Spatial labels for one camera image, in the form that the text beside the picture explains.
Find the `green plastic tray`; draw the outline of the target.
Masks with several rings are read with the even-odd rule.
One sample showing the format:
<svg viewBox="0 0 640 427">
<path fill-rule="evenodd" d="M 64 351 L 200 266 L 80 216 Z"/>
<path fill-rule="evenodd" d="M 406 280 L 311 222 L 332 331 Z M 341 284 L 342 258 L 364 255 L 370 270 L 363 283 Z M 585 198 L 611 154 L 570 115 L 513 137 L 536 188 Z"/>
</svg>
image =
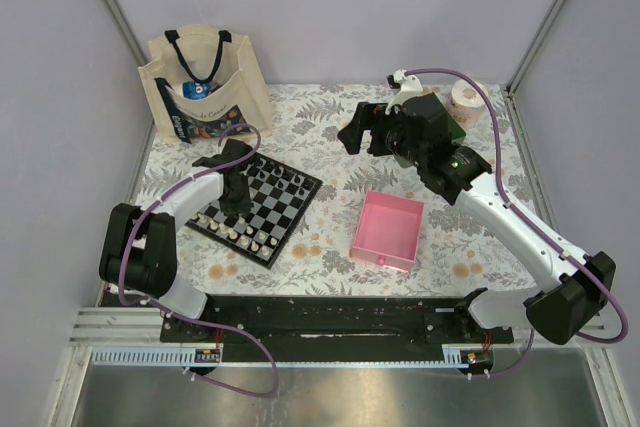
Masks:
<svg viewBox="0 0 640 427">
<path fill-rule="evenodd" d="M 389 150 L 398 158 L 420 164 L 461 144 L 465 130 L 451 117 L 436 94 L 412 97 L 395 106 L 387 135 Z"/>
</svg>

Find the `cream canvas tote bag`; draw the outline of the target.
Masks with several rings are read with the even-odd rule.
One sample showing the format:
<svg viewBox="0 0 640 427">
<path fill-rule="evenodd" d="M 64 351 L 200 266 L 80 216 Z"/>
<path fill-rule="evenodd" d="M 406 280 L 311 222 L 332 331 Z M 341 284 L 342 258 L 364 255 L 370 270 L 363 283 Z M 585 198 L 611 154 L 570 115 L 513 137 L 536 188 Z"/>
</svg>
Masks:
<svg viewBox="0 0 640 427">
<path fill-rule="evenodd" d="M 167 30 L 148 41 L 138 68 L 157 133 L 190 143 L 223 132 L 269 136 L 274 107 L 250 37 L 209 25 Z"/>
</svg>

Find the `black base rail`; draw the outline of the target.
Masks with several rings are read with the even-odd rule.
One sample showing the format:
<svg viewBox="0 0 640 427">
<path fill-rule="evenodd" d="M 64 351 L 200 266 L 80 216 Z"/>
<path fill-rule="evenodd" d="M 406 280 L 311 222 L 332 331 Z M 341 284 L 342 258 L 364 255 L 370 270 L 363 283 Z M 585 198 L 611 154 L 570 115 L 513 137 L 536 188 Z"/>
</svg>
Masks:
<svg viewBox="0 0 640 427">
<path fill-rule="evenodd" d="M 243 328 L 270 351 L 272 346 L 400 347 L 478 344 L 509 345 L 511 330 L 479 327 L 459 297 L 275 297 L 219 295 L 206 319 Z"/>
</svg>

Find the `floral table cloth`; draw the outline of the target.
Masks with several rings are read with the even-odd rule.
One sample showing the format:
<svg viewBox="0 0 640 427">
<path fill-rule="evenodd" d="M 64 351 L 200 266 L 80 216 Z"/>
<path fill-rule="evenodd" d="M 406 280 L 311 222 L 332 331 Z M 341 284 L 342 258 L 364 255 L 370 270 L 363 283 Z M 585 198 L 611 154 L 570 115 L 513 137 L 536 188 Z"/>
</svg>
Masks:
<svg viewBox="0 0 640 427">
<path fill-rule="evenodd" d="M 190 228 L 178 231 L 180 274 L 202 291 L 246 295 L 463 296 L 529 288 L 526 269 L 484 227 L 429 192 L 391 157 L 347 154 L 338 131 L 361 101 L 391 98 L 385 85 L 275 85 L 274 130 L 262 153 L 322 185 L 271 268 Z M 363 201 L 376 190 L 424 205 L 418 255 L 408 272 L 349 255 Z"/>
</svg>

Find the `blue white packet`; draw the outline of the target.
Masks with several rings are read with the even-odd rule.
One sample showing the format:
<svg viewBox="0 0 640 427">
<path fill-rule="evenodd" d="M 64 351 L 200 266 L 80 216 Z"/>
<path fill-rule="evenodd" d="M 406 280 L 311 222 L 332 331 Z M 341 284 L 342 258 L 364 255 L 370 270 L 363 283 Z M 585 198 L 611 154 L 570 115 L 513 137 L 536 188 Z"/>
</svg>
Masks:
<svg viewBox="0 0 640 427">
<path fill-rule="evenodd" d="M 199 83 L 193 80 L 181 84 L 182 96 L 189 100 L 201 100 L 212 92 L 212 83 Z"/>
</svg>

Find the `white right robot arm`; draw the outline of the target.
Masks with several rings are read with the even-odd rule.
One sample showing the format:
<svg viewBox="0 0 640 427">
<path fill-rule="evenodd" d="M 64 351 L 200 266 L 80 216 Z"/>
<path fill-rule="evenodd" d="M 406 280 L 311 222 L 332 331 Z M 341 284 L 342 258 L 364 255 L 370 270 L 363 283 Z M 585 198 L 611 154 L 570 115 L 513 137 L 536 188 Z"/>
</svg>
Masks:
<svg viewBox="0 0 640 427">
<path fill-rule="evenodd" d="M 510 292 L 478 289 L 455 318 L 455 330 L 475 343 L 497 327 L 531 327 L 546 340 L 564 345 L 607 304 L 616 265 L 559 234 L 498 189 L 492 164 L 454 141 L 449 115 L 436 95 L 403 104 L 361 102 L 337 135 L 350 155 L 359 153 L 364 133 L 372 156 L 394 155 L 415 167 L 432 193 L 481 223 L 526 268 L 535 288 Z"/>
</svg>

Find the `pink plastic tray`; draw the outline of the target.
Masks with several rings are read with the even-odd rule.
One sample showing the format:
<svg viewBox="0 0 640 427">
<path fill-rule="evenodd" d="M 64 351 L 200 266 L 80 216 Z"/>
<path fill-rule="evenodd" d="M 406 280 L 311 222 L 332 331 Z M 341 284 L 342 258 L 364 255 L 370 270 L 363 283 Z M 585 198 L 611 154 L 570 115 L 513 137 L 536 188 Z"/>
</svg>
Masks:
<svg viewBox="0 0 640 427">
<path fill-rule="evenodd" d="M 416 264 L 423 211 L 423 202 L 369 190 L 350 257 L 398 271 L 411 271 Z"/>
</svg>

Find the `black white chess board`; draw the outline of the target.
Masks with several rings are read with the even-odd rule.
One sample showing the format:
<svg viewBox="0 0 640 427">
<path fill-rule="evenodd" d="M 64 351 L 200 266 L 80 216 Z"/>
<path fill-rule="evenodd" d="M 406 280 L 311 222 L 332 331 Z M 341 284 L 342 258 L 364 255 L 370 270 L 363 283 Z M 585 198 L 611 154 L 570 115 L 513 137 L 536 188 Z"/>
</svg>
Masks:
<svg viewBox="0 0 640 427">
<path fill-rule="evenodd" d="M 192 230 L 269 269 L 275 263 L 322 181 L 257 153 L 242 171 L 252 210 L 232 218 L 215 200 L 187 222 Z"/>
</svg>

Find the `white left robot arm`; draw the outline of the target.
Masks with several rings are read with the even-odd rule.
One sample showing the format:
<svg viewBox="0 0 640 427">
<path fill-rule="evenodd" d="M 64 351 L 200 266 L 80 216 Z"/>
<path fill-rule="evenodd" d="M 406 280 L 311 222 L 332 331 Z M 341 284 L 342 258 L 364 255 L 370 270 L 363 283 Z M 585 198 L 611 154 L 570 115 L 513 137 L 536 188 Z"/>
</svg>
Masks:
<svg viewBox="0 0 640 427">
<path fill-rule="evenodd" d="M 221 153 L 195 161 L 186 177 L 147 207 L 121 203 L 110 214 L 99 263 L 100 278 L 158 302 L 184 317 L 182 330 L 196 342 L 216 333 L 217 319 L 205 310 L 207 295 L 178 273 L 176 234 L 210 203 L 217 201 L 232 219 L 252 209 L 247 177 L 255 151 L 228 140 Z"/>
</svg>

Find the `toilet paper roll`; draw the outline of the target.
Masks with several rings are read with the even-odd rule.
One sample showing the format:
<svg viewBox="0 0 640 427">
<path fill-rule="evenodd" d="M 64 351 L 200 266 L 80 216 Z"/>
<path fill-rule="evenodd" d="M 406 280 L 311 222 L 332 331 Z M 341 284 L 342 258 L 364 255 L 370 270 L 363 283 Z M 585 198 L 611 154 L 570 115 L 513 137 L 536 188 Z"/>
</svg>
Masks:
<svg viewBox="0 0 640 427">
<path fill-rule="evenodd" d="M 462 128 L 469 129 L 485 112 L 486 103 L 473 86 L 465 80 L 458 80 L 451 88 L 445 107 Z"/>
</svg>

